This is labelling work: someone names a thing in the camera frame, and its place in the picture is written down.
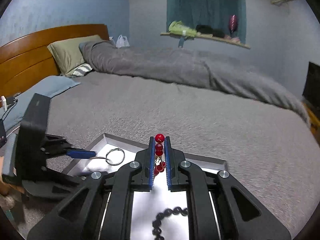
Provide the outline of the left hand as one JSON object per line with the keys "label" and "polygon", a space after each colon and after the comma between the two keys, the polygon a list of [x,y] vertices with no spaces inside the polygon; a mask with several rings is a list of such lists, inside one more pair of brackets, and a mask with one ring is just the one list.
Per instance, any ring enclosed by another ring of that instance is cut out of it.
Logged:
{"label": "left hand", "polygon": [[0,182],[1,186],[1,208],[4,211],[12,209],[17,202],[22,201],[22,195],[25,194],[25,189],[5,183],[2,178]]}

